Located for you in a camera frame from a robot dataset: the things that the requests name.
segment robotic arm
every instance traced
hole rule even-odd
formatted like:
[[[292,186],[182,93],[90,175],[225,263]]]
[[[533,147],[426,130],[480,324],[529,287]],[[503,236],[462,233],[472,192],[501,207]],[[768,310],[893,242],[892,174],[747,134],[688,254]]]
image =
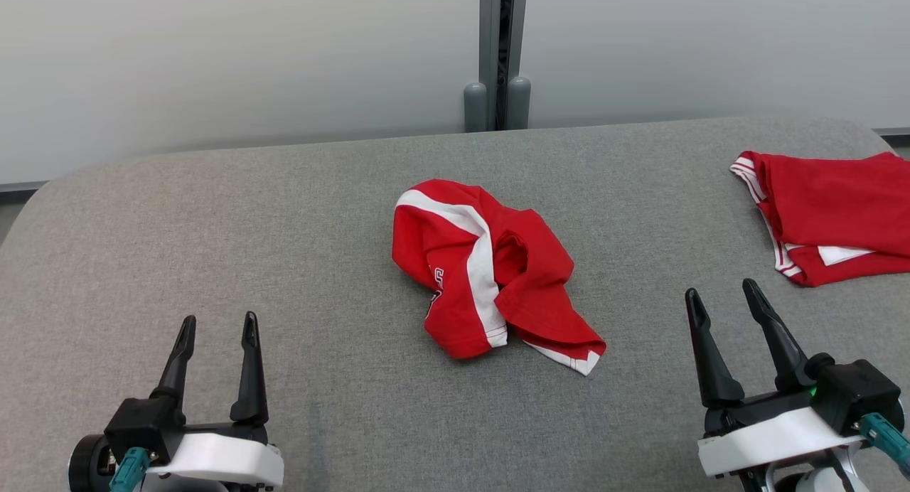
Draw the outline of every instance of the robotic arm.
[[[187,316],[147,399],[127,398],[104,434],[79,441],[69,461],[72,492],[251,492],[284,480],[282,453],[269,444],[269,404],[256,314],[244,320],[240,391],[230,423],[186,424],[183,392],[196,318]]]
[[[698,441],[706,475],[738,476],[746,492],[868,492],[852,456],[875,446],[910,479],[900,389],[867,361],[835,365],[827,353],[807,359],[758,284],[745,279],[742,291],[777,369],[776,391],[764,395],[745,397],[711,336],[698,292],[685,295],[702,405],[708,409],[705,435]],[[776,470],[804,463],[815,470],[774,481]]]

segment folded red shirt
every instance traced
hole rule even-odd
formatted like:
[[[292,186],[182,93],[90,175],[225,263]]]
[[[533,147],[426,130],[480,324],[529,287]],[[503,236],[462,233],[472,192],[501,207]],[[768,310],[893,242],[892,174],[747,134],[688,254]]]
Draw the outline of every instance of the folded red shirt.
[[[572,308],[574,263],[533,210],[513,210],[483,188],[430,180],[395,206],[392,258],[436,290],[424,327],[454,358],[527,344],[588,375],[606,344]]]
[[[764,214],[774,268],[797,284],[910,272],[910,161],[745,151],[730,169]]]

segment white trim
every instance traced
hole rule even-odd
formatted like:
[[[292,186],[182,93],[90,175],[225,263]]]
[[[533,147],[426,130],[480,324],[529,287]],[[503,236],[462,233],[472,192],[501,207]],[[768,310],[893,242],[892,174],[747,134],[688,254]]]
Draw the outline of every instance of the white trim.
[[[758,204],[768,196],[765,195],[764,191],[761,189],[758,175],[751,169],[745,167],[753,169],[754,162],[751,159],[741,157],[730,166],[730,171],[738,175],[741,180],[745,181],[749,193],[751,194],[751,199],[755,201],[755,204]],[[796,263],[793,263],[789,253],[790,249],[800,245],[790,245],[789,243],[778,242],[778,240],[774,238],[774,231],[771,229],[771,224],[768,223],[768,219],[764,216],[764,211],[759,210],[759,212],[761,213],[761,221],[764,222],[764,227],[768,230],[768,236],[771,238],[771,242],[773,242],[774,269],[786,277],[802,274],[803,269],[796,266]]]
[[[408,190],[401,194],[395,204],[396,208],[399,206],[410,206],[441,216],[455,227],[477,236],[468,256],[468,284],[471,285],[474,308],[483,323],[487,342],[493,348],[504,346],[509,334],[505,318],[495,304],[500,288],[493,278],[493,243],[486,220],[473,206],[440,203],[419,190]]]
[[[861,255],[867,255],[867,253],[872,252],[873,251],[869,251],[867,249],[857,249],[854,247],[832,247],[829,245],[818,246],[818,255],[822,256],[822,261],[825,263],[825,266],[838,264],[838,262],[848,261],[852,258],[859,257]]]
[[[594,369],[594,365],[596,365],[597,361],[601,359],[600,355],[597,355],[597,353],[592,352],[591,350],[588,350],[587,359],[573,359],[572,357],[569,357],[564,353],[559,353],[556,350],[543,348],[542,346],[537,346],[537,344],[531,344],[527,341],[524,343],[527,344],[527,346],[530,346],[533,349],[537,350],[538,352],[543,353],[543,355],[550,357],[550,359],[553,359],[556,362],[560,363],[560,365],[569,366],[571,369],[575,369],[575,371],[585,376],[588,376],[588,373]]]

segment gray upholstered pad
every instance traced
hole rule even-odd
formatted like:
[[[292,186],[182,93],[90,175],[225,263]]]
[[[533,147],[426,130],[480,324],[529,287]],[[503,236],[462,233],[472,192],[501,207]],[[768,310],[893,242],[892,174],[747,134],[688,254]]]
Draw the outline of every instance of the gray upholstered pad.
[[[0,248],[0,488],[61,489],[79,437],[156,384],[186,314],[186,414],[227,420],[250,309],[289,490],[737,490],[696,456],[686,288],[750,394],[774,369],[746,276],[807,353],[867,357],[910,387],[910,277],[787,282],[727,171],[742,149],[888,148],[835,120],[716,119],[159,155],[54,181]],[[609,344],[589,378],[516,341],[454,362],[423,332],[432,292],[391,262],[391,220],[437,176],[562,239],[569,294]],[[871,489],[906,488],[865,453]]]

